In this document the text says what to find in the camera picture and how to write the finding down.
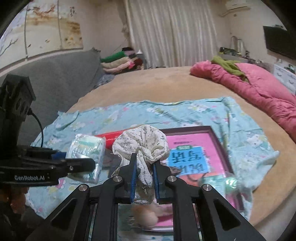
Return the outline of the person's left hand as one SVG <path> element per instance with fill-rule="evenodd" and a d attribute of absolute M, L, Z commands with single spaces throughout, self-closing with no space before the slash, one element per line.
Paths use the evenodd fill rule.
<path fill-rule="evenodd" d="M 1 186 L 1 204 L 8 204 L 15 214 L 23 214 L 28 191 L 29 187 Z"/>

